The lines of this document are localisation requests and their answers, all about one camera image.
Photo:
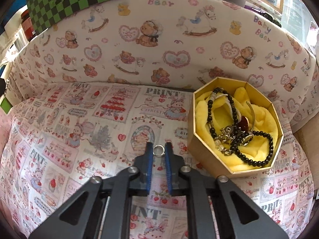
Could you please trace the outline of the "silver charm earring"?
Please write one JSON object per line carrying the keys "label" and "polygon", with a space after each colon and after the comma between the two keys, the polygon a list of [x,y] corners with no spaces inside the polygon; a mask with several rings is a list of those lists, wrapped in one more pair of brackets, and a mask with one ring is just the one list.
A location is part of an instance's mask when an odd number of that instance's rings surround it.
{"label": "silver charm earring", "polygon": [[232,133],[233,133],[233,127],[232,126],[226,126],[222,129],[220,129],[220,135],[219,135],[219,140],[223,141],[228,141],[229,139],[232,138]]}

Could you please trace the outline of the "silver bangle with red charm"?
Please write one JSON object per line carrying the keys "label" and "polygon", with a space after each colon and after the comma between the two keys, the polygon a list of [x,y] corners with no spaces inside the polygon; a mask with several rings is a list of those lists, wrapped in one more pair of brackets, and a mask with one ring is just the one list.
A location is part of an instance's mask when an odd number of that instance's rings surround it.
{"label": "silver bangle with red charm", "polygon": [[226,97],[227,105],[230,109],[230,113],[232,114],[233,124],[231,125],[233,127],[233,133],[232,138],[228,141],[220,140],[223,143],[231,144],[232,142],[237,142],[240,145],[244,145],[246,143],[249,143],[254,135],[252,133],[252,130],[255,125],[255,112],[252,108],[252,105],[247,102],[247,105],[252,113],[252,123],[249,122],[249,119],[242,115],[239,110],[236,109],[234,100],[229,94],[220,94],[216,97],[216,99]]}

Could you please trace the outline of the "gold octagonal jewelry box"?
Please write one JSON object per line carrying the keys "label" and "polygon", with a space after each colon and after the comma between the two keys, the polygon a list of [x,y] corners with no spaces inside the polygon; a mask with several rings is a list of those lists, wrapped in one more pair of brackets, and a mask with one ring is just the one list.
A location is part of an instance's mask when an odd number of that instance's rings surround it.
{"label": "gold octagonal jewelry box", "polygon": [[[195,118],[196,99],[206,92],[212,91],[216,87],[225,88],[231,95],[235,93],[237,88],[245,88],[250,101],[257,106],[261,106],[269,110],[270,114],[273,116],[277,127],[278,138],[274,143],[274,154],[272,159],[266,167],[252,170],[232,171],[217,155],[215,150],[211,149],[196,132],[196,128],[198,127]],[[229,178],[238,178],[261,174],[263,171],[270,170],[273,167],[276,157],[280,151],[283,138],[283,130],[273,103],[246,81],[217,77],[192,94],[191,107],[188,116],[188,150],[191,155],[197,161],[199,161],[210,174],[214,176],[225,175]]]}

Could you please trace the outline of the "yellow cloth lining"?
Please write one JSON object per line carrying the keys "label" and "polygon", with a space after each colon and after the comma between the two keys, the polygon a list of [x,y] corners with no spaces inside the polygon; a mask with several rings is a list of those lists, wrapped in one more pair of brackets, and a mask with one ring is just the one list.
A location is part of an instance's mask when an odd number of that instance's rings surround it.
{"label": "yellow cloth lining", "polygon": [[[226,144],[217,139],[221,133],[220,129],[233,124],[226,97],[216,99],[220,94],[229,94],[236,109],[246,116],[250,123],[252,113],[247,102],[252,105],[256,120],[252,130],[254,137],[249,143]],[[245,88],[237,88],[233,95],[221,87],[206,92],[196,99],[195,118],[198,126],[196,132],[232,171],[262,168],[270,163],[274,154],[274,143],[278,138],[276,123],[269,110],[251,103]]]}

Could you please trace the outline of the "christmas print bed sheet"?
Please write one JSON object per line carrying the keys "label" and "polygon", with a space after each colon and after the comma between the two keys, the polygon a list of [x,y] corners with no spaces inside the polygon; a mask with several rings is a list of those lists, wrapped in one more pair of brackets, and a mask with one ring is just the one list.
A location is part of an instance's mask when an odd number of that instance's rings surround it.
{"label": "christmas print bed sheet", "polygon": [[[187,165],[192,93],[110,83],[56,83],[1,112],[1,212],[26,238],[91,176],[112,177],[144,153],[171,142]],[[309,223],[314,183],[308,159],[274,102],[284,140],[274,166],[233,179],[289,236]],[[103,106],[124,106],[120,120]],[[133,201],[130,238],[188,238],[185,197],[169,195],[164,161],[155,158],[150,195]]]}

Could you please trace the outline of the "bear print cloth cover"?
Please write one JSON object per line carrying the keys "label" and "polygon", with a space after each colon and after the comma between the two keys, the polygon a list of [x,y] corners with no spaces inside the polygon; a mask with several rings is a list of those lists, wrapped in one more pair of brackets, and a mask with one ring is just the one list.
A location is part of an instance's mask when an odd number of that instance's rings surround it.
{"label": "bear print cloth cover", "polygon": [[293,129],[318,113],[316,58],[284,29],[221,0],[113,0],[68,16],[8,64],[15,105],[48,83],[113,82],[196,90],[216,77],[279,100]]}

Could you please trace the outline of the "purple lighter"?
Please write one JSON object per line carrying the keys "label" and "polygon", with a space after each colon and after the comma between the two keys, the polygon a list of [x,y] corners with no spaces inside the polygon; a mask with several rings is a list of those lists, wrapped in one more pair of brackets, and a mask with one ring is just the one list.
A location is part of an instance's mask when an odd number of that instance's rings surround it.
{"label": "purple lighter", "polygon": [[274,24],[276,24],[277,26],[279,27],[282,27],[282,25],[280,24],[279,21],[277,21],[275,18],[273,18],[273,16],[271,16],[270,14],[268,14],[267,12],[265,11],[262,11],[262,10],[258,10],[258,9],[255,9],[251,6],[248,6],[248,5],[245,5],[244,6],[245,9],[248,9],[248,10],[251,10],[259,15],[261,15],[262,17],[268,19],[269,21],[273,22]]}

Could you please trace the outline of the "red pill bottle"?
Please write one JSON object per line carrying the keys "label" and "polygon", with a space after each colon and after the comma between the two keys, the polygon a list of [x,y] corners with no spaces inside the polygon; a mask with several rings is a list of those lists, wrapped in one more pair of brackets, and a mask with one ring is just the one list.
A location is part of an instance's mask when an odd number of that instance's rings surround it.
{"label": "red pill bottle", "polygon": [[36,32],[33,28],[33,24],[29,15],[28,9],[26,9],[22,14],[21,14],[21,26],[24,31],[25,37],[30,42],[35,36]]}

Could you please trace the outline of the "clear pump bottle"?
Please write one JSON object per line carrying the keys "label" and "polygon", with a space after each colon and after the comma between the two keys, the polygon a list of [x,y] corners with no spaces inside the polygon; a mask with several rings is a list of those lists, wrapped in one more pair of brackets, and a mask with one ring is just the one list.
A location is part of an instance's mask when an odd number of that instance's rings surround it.
{"label": "clear pump bottle", "polygon": [[307,42],[312,15],[302,0],[283,0],[281,25],[303,45]]}

